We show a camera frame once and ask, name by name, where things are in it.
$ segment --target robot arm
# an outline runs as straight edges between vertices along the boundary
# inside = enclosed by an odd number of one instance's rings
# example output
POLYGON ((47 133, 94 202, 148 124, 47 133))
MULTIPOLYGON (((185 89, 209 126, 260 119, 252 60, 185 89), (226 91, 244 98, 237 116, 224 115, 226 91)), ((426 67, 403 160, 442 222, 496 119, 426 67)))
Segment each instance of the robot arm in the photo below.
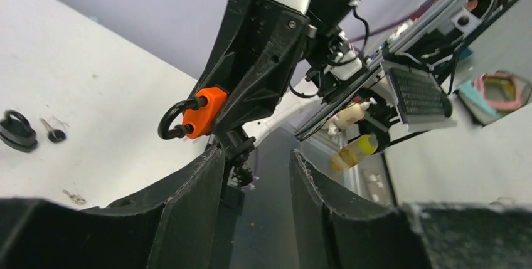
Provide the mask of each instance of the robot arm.
POLYGON ((291 115, 365 73, 338 27, 357 0, 228 0, 205 70, 189 99, 172 107, 159 124, 163 139, 213 134, 227 163, 247 160, 255 146, 291 115), (311 69, 287 93, 298 62, 311 69), (172 129, 183 113, 183 123, 172 129))

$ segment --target black padlock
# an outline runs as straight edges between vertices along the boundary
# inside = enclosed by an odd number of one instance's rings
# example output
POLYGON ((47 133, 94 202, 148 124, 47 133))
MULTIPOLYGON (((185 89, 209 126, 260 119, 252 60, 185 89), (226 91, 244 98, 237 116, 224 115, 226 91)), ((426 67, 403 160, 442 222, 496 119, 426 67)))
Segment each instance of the black padlock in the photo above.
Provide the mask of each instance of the black padlock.
POLYGON ((0 139, 13 149, 25 153, 37 148, 35 130, 24 115, 15 110, 4 112, 4 119, 0 121, 0 139))

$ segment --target purple cable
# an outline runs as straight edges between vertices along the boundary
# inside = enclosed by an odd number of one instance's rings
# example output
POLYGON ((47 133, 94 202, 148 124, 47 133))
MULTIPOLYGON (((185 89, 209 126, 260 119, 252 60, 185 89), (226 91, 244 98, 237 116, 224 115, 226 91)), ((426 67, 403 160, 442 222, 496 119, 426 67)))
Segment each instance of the purple cable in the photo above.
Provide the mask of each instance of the purple cable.
POLYGON ((258 158, 259 158, 258 148, 255 148, 255 167, 253 168, 253 181, 248 184, 247 186, 243 186, 240 189, 242 191, 246 191, 251 188, 251 185, 255 185, 256 177, 258 177, 258 174, 260 172, 260 167, 258 165, 258 158))
MULTIPOLYGON (((379 28, 379 29, 376 29, 372 32, 370 32, 370 35, 369 36, 374 36, 374 35, 377 35, 377 34, 380 34, 382 32, 385 32, 385 31, 388 31, 389 29, 393 29, 395 28, 396 26, 399 26, 401 25, 402 23, 404 23, 405 21, 409 20, 410 18, 414 17, 414 16, 419 16, 425 12, 427 12, 427 10, 432 6, 432 4, 434 3, 434 0, 426 0, 420 7, 419 9, 417 9, 416 11, 410 13, 408 16, 405 16, 401 19, 398 19, 386 26, 383 26, 382 28, 379 28)), ((362 39, 364 39, 365 35, 361 35, 361 36, 358 36, 358 37, 355 37, 353 39, 350 39, 348 40, 348 43, 354 43, 354 42, 357 42, 357 41, 360 41, 362 39)))

